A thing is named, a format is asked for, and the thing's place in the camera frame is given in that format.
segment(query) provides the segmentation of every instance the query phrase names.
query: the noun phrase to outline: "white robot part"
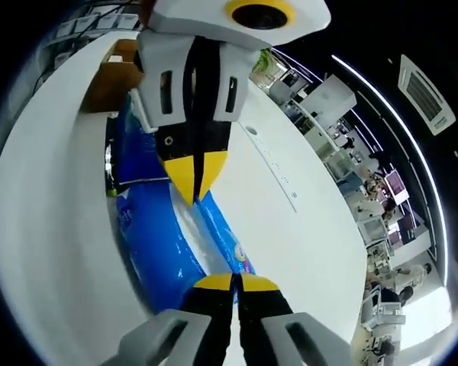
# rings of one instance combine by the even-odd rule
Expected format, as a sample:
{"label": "white robot part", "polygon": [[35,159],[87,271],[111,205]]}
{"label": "white robot part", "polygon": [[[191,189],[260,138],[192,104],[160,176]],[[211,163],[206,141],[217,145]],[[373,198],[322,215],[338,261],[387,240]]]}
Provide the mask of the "white robot part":
{"label": "white robot part", "polygon": [[251,50],[296,40],[329,25],[324,0],[162,0],[150,27],[193,34]]}
{"label": "white robot part", "polygon": [[[144,77],[131,96],[134,114],[147,133],[186,121],[183,100],[187,96],[183,95],[183,80],[194,39],[190,34],[163,34],[150,29],[137,36]],[[214,120],[239,119],[247,96],[248,75],[259,55],[259,50],[220,43],[218,58],[213,60],[219,68],[218,90],[214,90],[218,96]]]}

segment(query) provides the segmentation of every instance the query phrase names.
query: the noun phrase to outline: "air conditioning vent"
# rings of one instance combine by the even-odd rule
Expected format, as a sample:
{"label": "air conditioning vent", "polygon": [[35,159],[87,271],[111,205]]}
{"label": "air conditioning vent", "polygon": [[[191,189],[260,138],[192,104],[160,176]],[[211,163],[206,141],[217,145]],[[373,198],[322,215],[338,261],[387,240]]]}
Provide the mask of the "air conditioning vent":
{"label": "air conditioning vent", "polygon": [[456,121],[441,93],[406,55],[401,57],[398,88],[424,119],[433,135],[443,132]]}

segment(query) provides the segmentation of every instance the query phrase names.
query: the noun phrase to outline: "cardboard box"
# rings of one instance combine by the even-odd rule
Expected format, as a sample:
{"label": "cardboard box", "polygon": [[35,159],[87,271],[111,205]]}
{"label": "cardboard box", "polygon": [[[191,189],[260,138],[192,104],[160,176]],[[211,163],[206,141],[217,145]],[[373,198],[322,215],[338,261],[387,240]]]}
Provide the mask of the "cardboard box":
{"label": "cardboard box", "polygon": [[83,98],[81,111],[119,111],[126,94],[135,88],[143,74],[134,65],[136,40],[118,40],[107,52]]}

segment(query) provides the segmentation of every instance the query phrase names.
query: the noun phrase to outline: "shelf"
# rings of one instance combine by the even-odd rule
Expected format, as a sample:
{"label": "shelf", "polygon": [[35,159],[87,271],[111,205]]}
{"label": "shelf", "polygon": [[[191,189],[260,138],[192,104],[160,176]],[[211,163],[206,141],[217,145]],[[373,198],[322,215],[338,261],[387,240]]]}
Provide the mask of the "shelf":
{"label": "shelf", "polygon": [[[124,28],[109,28],[109,29],[93,29],[93,30],[88,30],[86,31],[82,37],[90,37],[90,36],[95,36],[95,35],[102,35],[102,34],[106,34],[108,32],[112,32],[112,31],[126,31],[126,32],[131,32],[131,31],[135,31],[135,29],[124,29]],[[70,34],[68,36],[64,36],[64,37],[58,37],[58,38],[54,38],[52,40],[48,40],[45,44],[44,44],[44,48],[45,47],[48,47],[48,46],[51,46],[53,44],[56,44],[56,43],[60,43],[60,42],[64,42],[65,40],[74,40],[75,38],[77,38],[79,35],[81,34],[81,32],[77,32],[77,33],[73,33],[73,34]]]}

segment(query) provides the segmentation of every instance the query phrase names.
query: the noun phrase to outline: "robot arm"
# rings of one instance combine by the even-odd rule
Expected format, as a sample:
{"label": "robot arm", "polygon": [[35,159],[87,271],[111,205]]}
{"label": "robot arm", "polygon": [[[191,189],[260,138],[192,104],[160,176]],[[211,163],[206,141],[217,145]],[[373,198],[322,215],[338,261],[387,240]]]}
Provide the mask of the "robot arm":
{"label": "robot arm", "polygon": [[187,204],[222,170],[260,50],[326,27],[323,0],[145,0],[134,112]]}
{"label": "robot arm", "polygon": [[240,345],[248,366],[345,366],[350,345],[307,313],[293,313],[279,288],[254,274],[213,274],[187,292],[181,310],[165,310],[128,333],[102,366],[222,365],[237,292]]}

